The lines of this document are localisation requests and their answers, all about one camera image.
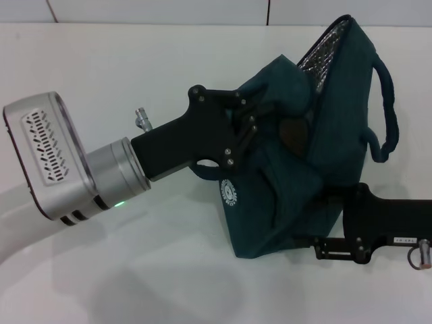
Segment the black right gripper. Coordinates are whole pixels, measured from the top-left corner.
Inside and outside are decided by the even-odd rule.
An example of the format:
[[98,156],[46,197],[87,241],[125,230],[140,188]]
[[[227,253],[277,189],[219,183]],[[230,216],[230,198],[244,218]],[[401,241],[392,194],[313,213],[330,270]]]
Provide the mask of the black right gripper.
[[430,200],[379,198],[359,183],[343,198],[322,198],[321,205],[337,217],[343,210],[344,238],[298,237],[295,248],[313,247],[318,260],[367,264],[382,246],[409,246],[418,249],[421,264],[431,263]]

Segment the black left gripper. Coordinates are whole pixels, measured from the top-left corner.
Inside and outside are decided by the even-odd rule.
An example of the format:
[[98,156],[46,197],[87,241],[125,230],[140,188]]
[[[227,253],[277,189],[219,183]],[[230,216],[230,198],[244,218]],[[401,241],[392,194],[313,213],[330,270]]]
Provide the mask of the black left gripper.
[[[241,116],[254,111],[264,93],[264,88],[244,92],[193,86],[185,114],[131,139],[145,176],[154,182],[200,160],[227,170],[237,167],[257,133],[256,117]],[[227,114],[241,118],[231,125]]]

